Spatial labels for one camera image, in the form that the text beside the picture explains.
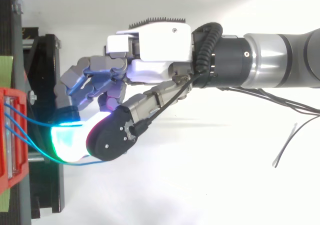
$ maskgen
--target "red holder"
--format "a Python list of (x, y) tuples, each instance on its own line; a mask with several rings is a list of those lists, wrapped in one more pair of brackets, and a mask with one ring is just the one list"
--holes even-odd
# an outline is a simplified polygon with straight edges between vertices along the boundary
[[(27, 120), (5, 107), (5, 103), (8, 102), (19, 112), (27, 115), (26, 94), (16, 89), (0, 88), (0, 194), (20, 182), (29, 172), (28, 145), (5, 128), (8, 122), (5, 112), (10, 114), (25, 132), (27, 132)], [(10, 126), (17, 134), (24, 137), (16, 126), (12, 124)], [(7, 146), (11, 146), (12, 167), (8, 167)]]

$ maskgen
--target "green tape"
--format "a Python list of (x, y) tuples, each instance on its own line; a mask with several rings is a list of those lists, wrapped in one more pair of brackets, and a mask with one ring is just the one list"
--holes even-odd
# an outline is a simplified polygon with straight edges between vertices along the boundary
[(0, 194), (0, 213), (7, 213), (9, 211), (10, 203), (10, 189), (5, 190)]
[[(0, 88), (11, 87), (11, 74), (13, 66), (13, 56), (0, 56)], [(0, 194), (0, 212), (8, 212), (10, 204), (10, 189)]]
[(0, 56), (0, 88), (11, 87), (13, 56)]

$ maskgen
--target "blue wire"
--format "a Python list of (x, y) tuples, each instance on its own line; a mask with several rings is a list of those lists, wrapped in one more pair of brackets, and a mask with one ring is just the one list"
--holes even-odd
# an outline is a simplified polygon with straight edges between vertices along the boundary
[(42, 151), (39, 147), (37, 147), (37, 145), (34, 143), (34, 141), (32, 141), (32, 139), (28, 136), (28, 134), (22, 129), (22, 127), (16, 122), (16, 120), (13, 119), (13, 117), (11, 117), (8, 113), (4, 113), (4, 115), (9, 118), (14, 125), (21, 131), (21, 133), (23, 133), (23, 135), (28, 139), (28, 144), (34, 148), (35, 150), (37, 150), (40, 154), (42, 154), (44, 157), (52, 160), (53, 162), (56, 162), (58, 164), (63, 164), (63, 165), (70, 165), (70, 166), (85, 166), (85, 165), (90, 165), (90, 164), (100, 164), (100, 163), (104, 163), (105, 161), (92, 161), (92, 162), (85, 162), (85, 163), (69, 163), (69, 162), (64, 162), (64, 161), (59, 161), (53, 157), (51, 157), (50, 155), (46, 154), (44, 151)]
[(28, 142), (26, 139), (24, 139), (22, 136), (20, 136), (18, 133), (16, 133), (11, 127), (8, 125), (5, 125), (5, 128), (8, 129), (11, 133), (13, 133), (16, 137), (18, 137), (20, 140), (28, 144), (29, 146), (33, 147), (30, 142)]
[(15, 113), (19, 114), (21, 117), (23, 117), (24, 119), (28, 120), (29, 122), (32, 122), (34, 124), (37, 124), (37, 125), (40, 125), (40, 126), (43, 126), (43, 127), (49, 127), (49, 128), (52, 128), (52, 127), (80, 127), (82, 126), (81, 124), (77, 124), (77, 125), (58, 125), (58, 124), (49, 124), (49, 123), (44, 123), (44, 122), (40, 122), (40, 121), (36, 121), (36, 120), (33, 120), (32, 118), (30, 117), (27, 117), (26, 115), (24, 115), (23, 113), (21, 113), (20, 111), (18, 111), (17, 109), (15, 109), (13, 106), (5, 103), (4, 104), (6, 107), (10, 108), (11, 110), (13, 110)]

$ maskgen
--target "red plastic frame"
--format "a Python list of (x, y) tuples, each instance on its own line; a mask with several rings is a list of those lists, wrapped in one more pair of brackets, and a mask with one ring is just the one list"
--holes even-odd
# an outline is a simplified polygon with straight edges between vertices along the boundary
[[(29, 172), (28, 164), (28, 145), (16, 136), (14, 137), (15, 167), (17, 172), (8, 179), (7, 152), (5, 134), (5, 97), (15, 98), (13, 106), (19, 112), (27, 115), (27, 96), (24, 92), (11, 88), (0, 88), (0, 194), (6, 189), (11, 188), (20, 182)], [(14, 119), (27, 132), (27, 120), (17, 113), (14, 113)], [(23, 137), (17, 127), (14, 130)]]

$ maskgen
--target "black cable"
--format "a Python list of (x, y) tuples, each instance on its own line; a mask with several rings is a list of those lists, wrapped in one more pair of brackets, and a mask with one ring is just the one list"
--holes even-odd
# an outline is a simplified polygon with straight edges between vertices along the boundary
[(195, 80), (197, 80), (202, 73), (195, 75), (192, 77), (188, 82), (186, 82), (181, 89), (165, 104), (163, 105), (158, 111), (156, 111), (151, 117), (142, 119), (136, 122), (133, 126), (129, 127), (130, 133), (136, 137), (139, 137), (143, 134), (152, 123), (164, 110), (166, 110), (175, 100), (179, 98), (179, 96), (192, 84)]
[(149, 117), (150, 123), (155, 120), (164, 110), (166, 110), (175, 100), (179, 98), (179, 96), (192, 84), (195, 80), (197, 80), (202, 74), (197, 74), (193, 78), (191, 78), (186, 84), (184, 84), (181, 89), (158, 111), (156, 111), (151, 117)]
[(215, 46), (222, 36), (223, 28), (219, 23), (210, 22), (198, 27), (195, 32), (208, 32), (199, 52), (196, 54), (195, 70), (198, 73), (207, 73), (211, 67), (211, 57)]
[(250, 95), (250, 96), (254, 96), (256, 98), (259, 98), (259, 99), (264, 99), (264, 100), (267, 100), (269, 102), (272, 102), (272, 103), (275, 103), (275, 104), (278, 104), (278, 105), (281, 105), (281, 106), (285, 106), (283, 105), (282, 103), (278, 103), (268, 97), (265, 97), (265, 96), (262, 96), (262, 95), (258, 95), (258, 94), (254, 94), (254, 93), (251, 93), (249, 91), (244, 91), (244, 90), (241, 90), (241, 89), (237, 89), (237, 88), (227, 88), (225, 89), (226, 91), (232, 91), (232, 92), (237, 92), (237, 93), (241, 93), (241, 94), (246, 94), (246, 95)]
[(292, 136), (289, 137), (289, 139), (286, 141), (286, 143), (284, 144), (283, 148), (281, 149), (281, 151), (279, 152), (278, 156), (277, 156), (277, 159), (276, 159), (276, 163), (274, 165), (275, 168), (277, 168), (279, 162), (280, 162), (280, 159), (282, 157), (282, 155), (284, 154), (284, 151), (285, 149), (287, 148), (288, 144), (290, 143), (290, 141), (292, 140), (292, 138), (300, 131), (300, 129), (302, 129), (306, 124), (308, 124), (309, 122), (311, 122), (312, 120), (314, 119), (317, 119), (319, 118), (320, 116), (315, 116), (311, 119), (309, 119), (308, 121), (306, 121), (304, 124), (302, 124), (293, 134)]
[[(262, 93), (258, 89), (245, 89), (245, 88), (242, 88), (242, 87), (237, 87), (237, 89), (241, 89), (241, 90), (244, 90), (244, 91), (248, 91), (248, 92), (251, 92), (251, 93), (256, 93), (256, 94), (262, 95)], [(274, 97), (276, 97), (278, 99), (281, 99), (281, 100), (285, 101), (286, 103), (290, 103), (290, 104), (293, 104), (293, 105), (304, 107), (304, 108), (309, 109), (310, 111), (312, 111), (314, 113), (319, 113), (320, 114), (320, 109), (316, 109), (316, 108), (314, 108), (312, 106), (308, 106), (308, 105), (305, 105), (303, 103), (299, 103), (299, 102), (296, 102), (296, 101), (285, 99), (283, 97), (275, 96), (275, 95), (273, 95), (273, 94), (271, 94), (269, 92), (265, 92), (265, 93), (267, 93), (268, 95), (274, 96)]]
[(292, 104), (286, 102), (282, 97), (275, 96), (275, 95), (273, 95), (273, 94), (271, 94), (271, 93), (268, 93), (268, 92), (264, 91), (263, 89), (258, 89), (258, 90), (259, 90), (263, 95), (265, 95), (266, 97), (268, 97), (268, 98), (270, 98), (270, 99), (272, 99), (272, 100), (274, 100), (274, 101), (277, 101), (277, 102), (279, 102), (279, 103), (284, 104), (285, 106), (291, 108), (292, 110), (296, 111), (297, 113), (305, 114), (305, 115), (313, 115), (313, 116), (317, 116), (317, 115), (319, 114), (319, 113), (308, 113), (308, 112), (299, 111), (298, 109), (303, 109), (303, 110), (307, 110), (307, 109), (306, 109), (306, 108), (299, 108), (299, 107), (296, 109), (297, 106), (292, 105)]
[(279, 105), (282, 105), (282, 106), (289, 107), (289, 108), (295, 110), (298, 113), (302, 113), (302, 112), (297, 111), (297, 109), (304, 110), (304, 111), (312, 113), (312, 114), (310, 114), (310, 113), (302, 113), (302, 114), (308, 114), (308, 115), (314, 115), (314, 116), (320, 114), (320, 110), (319, 109), (316, 109), (314, 107), (311, 107), (311, 106), (308, 106), (308, 105), (305, 105), (305, 104), (302, 104), (302, 103), (299, 103), (299, 102), (296, 102), (296, 101), (291, 101), (291, 100), (288, 100), (288, 99), (285, 99), (285, 98), (282, 98), (282, 97), (279, 97), (279, 96), (275, 96), (275, 95), (273, 95), (271, 93), (268, 93), (268, 92), (266, 92), (264, 90), (262, 90), (264, 92), (264, 94), (263, 94), (258, 89), (246, 89), (246, 88), (242, 88), (242, 87), (236, 87), (234, 89), (245, 91), (245, 92), (247, 92), (246, 94), (248, 94), (248, 95), (255, 94), (255, 95), (263, 96), (264, 98), (265, 97), (270, 98), (270, 99), (272, 99), (273, 102), (275, 102), (275, 103), (277, 103)]
[(291, 101), (282, 97), (278, 97), (275, 96), (271, 93), (268, 93), (266, 91), (264, 91), (263, 89), (245, 89), (242, 87), (237, 87), (237, 88), (220, 88), (220, 90), (224, 91), (233, 91), (233, 92), (238, 92), (238, 93), (242, 93), (242, 94), (247, 94), (247, 95), (251, 95), (257, 98), (261, 98), (276, 104), (279, 104), (281, 106), (285, 106), (285, 107), (289, 107), (291, 109), (293, 109), (294, 111), (301, 113), (301, 114), (307, 114), (307, 115), (314, 115), (315, 117), (309, 119), (308, 121), (306, 121), (304, 124), (302, 124), (292, 135), (290, 135), (290, 137), (288, 138), (288, 140), (285, 142), (283, 148), (281, 149), (281, 151), (279, 152), (278, 156), (275, 158), (274, 162), (272, 163), (272, 165), (277, 168), (280, 159), (285, 151), (285, 149), (287, 148), (288, 144), (290, 143), (290, 141), (292, 140), (292, 138), (309, 122), (311, 122), (312, 120), (319, 118), (320, 117), (320, 110), (316, 109), (314, 107), (299, 103), (299, 102), (295, 102), (295, 101)]

